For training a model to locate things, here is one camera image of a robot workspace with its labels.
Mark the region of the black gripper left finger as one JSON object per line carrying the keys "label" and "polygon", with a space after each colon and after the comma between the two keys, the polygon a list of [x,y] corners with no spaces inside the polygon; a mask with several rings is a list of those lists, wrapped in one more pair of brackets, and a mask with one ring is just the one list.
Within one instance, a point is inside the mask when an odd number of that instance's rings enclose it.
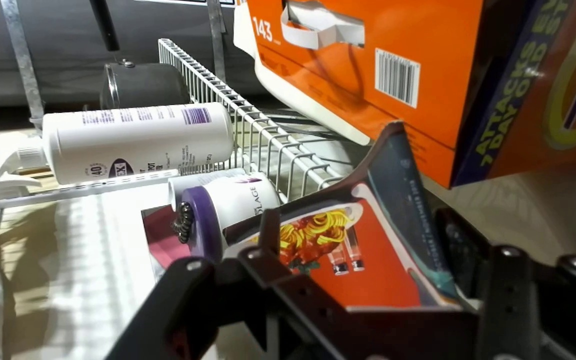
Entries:
{"label": "black gripper left finger", "polygon": [[476,360],[478,317],[458,309],[347,311],[266,246],[174,261],[104,360],[200,360],[242,323],[267,360]]}

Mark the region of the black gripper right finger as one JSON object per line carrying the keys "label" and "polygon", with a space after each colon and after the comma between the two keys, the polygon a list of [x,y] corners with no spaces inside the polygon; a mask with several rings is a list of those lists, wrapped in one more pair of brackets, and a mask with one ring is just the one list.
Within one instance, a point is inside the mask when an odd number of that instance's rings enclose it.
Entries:
{"label": "black gripper right finger", "polygon": [[492,246],[449,208],[435,209],[433,224],[455,289],[482,303],[492,330],[486,360],[576,360],[576,254],[544,263],[517,246]]}

